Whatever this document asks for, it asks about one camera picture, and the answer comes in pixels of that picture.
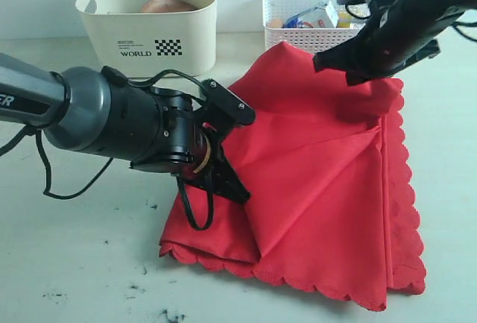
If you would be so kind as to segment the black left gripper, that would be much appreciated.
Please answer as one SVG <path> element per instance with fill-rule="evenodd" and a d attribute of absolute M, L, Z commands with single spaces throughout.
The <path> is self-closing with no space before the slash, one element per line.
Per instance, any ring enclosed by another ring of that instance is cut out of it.
<path fill-rule="evenodd" d="M 250 192 L 224 153 L 222 141 L 231 132 L 230 117 L 212 96 L 197 98 L 178 90 L 153 87 L 159 105 L 159 130 L 151 147 L 130 162 L 130 168 L 169 173 L 183 184 L 207 185 L 213 192 L 237 204 L 245 204 Z"/>

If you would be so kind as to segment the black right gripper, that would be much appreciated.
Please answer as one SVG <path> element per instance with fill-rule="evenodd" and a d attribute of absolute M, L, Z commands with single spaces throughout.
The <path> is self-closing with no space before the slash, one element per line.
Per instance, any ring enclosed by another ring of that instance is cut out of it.
<path fill-rule="evenodd" d="M 347 86 L 389 78 L 440 54 L 437 35 L 453 26 L 465 7 L 429 1 L 396 1 L 376 13 L 353 41 L 317 52 L 316 72 L 346 72 Z"/>

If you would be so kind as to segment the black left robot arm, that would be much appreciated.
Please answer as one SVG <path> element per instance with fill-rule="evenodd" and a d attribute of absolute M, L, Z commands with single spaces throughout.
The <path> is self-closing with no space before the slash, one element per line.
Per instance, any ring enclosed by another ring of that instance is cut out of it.
<path fill-rule="evenodd" d="M 105 66 L 47 72 L 1 56 L 1 119 L 41 130 L 55 147 L 126 160 L 132 169 L 176 175 L 243 204 L 250 192 L 225 157 L 223 140 L 254 122 L 254 110 L 216 80 L 198 82 L 199 108 L 156 78 L 132 81 Z"/>

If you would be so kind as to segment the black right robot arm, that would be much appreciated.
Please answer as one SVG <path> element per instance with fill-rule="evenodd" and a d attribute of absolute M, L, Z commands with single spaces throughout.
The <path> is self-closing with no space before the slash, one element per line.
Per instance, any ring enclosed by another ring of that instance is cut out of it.
<path fill-rule="evenodd" d="M 476 0 L 338 0 L 366 4 L 364 27 L 351 39 L 313 57 L 316 72 L 342 71 L 348 85 L 390 78 L 440 52 L 437 35 L 460 24 Z"/>

